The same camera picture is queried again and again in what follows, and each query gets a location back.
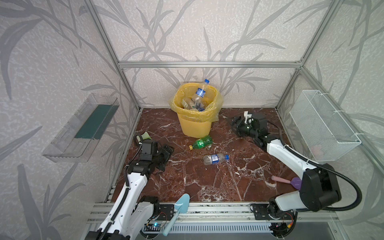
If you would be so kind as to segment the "clear bottle blue label front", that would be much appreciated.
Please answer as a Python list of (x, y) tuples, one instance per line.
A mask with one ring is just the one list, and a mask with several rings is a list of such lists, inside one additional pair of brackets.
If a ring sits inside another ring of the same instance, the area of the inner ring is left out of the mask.
[(227, 162), (228, 160), (229, 160), (229, 155), (225, 155), (225, 154), (213, 154), (213, 155), (203, 156), (203, 162), (207, 166)]

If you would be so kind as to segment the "soda water bottle blue label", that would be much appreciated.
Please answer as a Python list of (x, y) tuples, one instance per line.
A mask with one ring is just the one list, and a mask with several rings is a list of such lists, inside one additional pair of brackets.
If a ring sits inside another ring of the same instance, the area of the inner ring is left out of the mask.
[(206, 101), (196, 101), (195, 102), (195, 109), (199, 112), (204, 111), (208, 106), (208, 103)]

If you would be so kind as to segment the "clear bottle blue cap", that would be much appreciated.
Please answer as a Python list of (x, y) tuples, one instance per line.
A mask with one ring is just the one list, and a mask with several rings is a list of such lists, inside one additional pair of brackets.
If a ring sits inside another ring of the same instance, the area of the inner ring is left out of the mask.
[(208, 86), (209, 86), (209, 83), (210, 81), (208, 79), (205, 79), (197, 88), (194, 96), (192, 97), (192, 100), (194, 102), (196, 101), (202, 101), (205, 94), (206, 94), (206, 91), (208, 89)]

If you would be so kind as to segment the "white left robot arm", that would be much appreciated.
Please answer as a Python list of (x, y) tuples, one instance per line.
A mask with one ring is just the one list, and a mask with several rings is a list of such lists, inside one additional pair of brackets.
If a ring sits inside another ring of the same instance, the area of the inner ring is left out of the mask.
[(169, 145), (158, 148), (155, 142), (143, 144), (139, 156), (125, 167), (125, 183), (112, 209), (100, 227), (89, 231), (85, 239), (134, 240), (147, 222), (161, 216), (159, 198), (140, 195), (155, 169), (165, 170), (173, 152)]

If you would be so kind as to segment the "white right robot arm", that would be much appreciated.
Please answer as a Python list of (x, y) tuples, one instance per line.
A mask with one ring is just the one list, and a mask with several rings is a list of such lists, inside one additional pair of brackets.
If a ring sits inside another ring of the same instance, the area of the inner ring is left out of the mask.
[[(335, 171), (329, 164), (319, 164), (295, 151), (278, 136), (269, 133), (271, 124), (263, 115), (245, 112), (244, 116), (228, 119), (232, 132), (239, 138), (249, 137), (254, 144), (289, 167), (301, 181), (295, 192), (271, 198), (267, 211), (272, 218), (283, 212), (318, 212), (320, 210), (344, 212), (356, 208), (363, 200), (360, 187), (347, 176)], [(341, 201), (338, 179), (349, 183), (356, 191), (356, 199), (344, 207), (333, 207)]]

